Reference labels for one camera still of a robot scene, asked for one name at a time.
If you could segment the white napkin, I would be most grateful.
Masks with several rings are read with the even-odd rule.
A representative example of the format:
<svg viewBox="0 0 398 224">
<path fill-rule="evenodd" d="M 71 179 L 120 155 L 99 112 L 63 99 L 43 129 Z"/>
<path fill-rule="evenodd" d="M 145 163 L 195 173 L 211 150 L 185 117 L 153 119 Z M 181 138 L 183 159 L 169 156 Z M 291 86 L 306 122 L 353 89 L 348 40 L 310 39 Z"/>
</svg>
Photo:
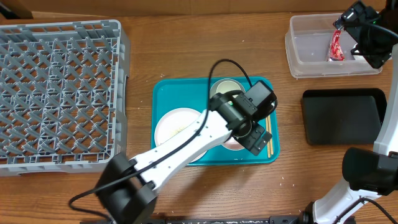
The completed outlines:
<svg viewBox="0 0 398 224">
<path fill-rule="evenodd" d="M 363 50 L 359 44 L 356 44 L 350 52 L 353 56 L 363 56 Z"/>
</svg>

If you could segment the small white bowl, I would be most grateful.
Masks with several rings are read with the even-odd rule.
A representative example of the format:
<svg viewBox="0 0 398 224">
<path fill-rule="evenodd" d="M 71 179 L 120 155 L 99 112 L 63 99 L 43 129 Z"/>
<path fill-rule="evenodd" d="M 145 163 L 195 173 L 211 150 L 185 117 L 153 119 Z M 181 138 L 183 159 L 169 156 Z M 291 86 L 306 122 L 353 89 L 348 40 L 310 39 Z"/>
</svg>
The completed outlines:
<svg viewBox="0 0 398 224">
<path fill-rule="evenodd" d="M 223 147 L 231 151 L 240 151 L 244 149 L 244 146 L 240 145 L 234 138 L 229 138 L 226 142 L 222 144 Z"/>
</svg>

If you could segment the red sauce packet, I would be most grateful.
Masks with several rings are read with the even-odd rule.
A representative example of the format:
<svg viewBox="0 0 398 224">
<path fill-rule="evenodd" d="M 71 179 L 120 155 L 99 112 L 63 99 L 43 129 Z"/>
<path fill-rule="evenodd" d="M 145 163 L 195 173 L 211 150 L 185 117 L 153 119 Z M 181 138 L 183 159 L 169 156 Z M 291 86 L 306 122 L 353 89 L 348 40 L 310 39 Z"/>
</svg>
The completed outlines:
<svg viewBox="0 0 398 224">
<path fill-rule="evenodd" d="M 343 50 L 340 45 L 340 30 L 335 30 L 329 44 L 326 55 L 326 61 L 343 61 L 345 59 Z"/>
</svg>

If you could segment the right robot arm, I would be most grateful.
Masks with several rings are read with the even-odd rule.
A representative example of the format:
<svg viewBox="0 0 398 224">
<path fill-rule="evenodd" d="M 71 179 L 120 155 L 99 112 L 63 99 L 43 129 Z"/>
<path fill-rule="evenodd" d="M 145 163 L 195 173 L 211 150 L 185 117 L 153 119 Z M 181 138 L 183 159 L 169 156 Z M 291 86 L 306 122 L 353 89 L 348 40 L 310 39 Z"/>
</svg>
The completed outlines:
<svg viewBox="0 0 398 224">
<path fill-rule="evenodd" d="M 391 89 L 373 148 L 349 148 L 343 157 L 342 179 L 324 197 L 308 204 L 297 223 L 344 223 L 367 203 L 395 223 L 376 199 L 397 190 L 397 1 L 387 1 L 380 12 L 356 1 L 333 25 L 347 31 L 357 43 L 352 53 L 364 57 L 372 68 L 392 59 Z"/>
</svg>

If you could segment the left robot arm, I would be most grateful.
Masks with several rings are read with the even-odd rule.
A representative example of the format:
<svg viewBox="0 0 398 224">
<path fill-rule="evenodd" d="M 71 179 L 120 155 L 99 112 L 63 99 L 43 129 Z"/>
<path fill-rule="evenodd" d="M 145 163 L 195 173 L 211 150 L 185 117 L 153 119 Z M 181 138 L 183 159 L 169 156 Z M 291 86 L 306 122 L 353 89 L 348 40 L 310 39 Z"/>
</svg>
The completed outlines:
<svg viewBox="0 0 398 224">
<path fill-rule="evenodd" d="M 259 121 L 276 106 L 275 93 L 263 81 L 245 93 L 217 93 L 193 123 L 163 144 L 132 159 L 114 156 L 96 185 L 105 188 L 96 196 L 116 223 L 140 223 L 153 213 L 168 180 L 200 154 L 233 138 L 258 156 L 272 137 Z"/>
</svg>

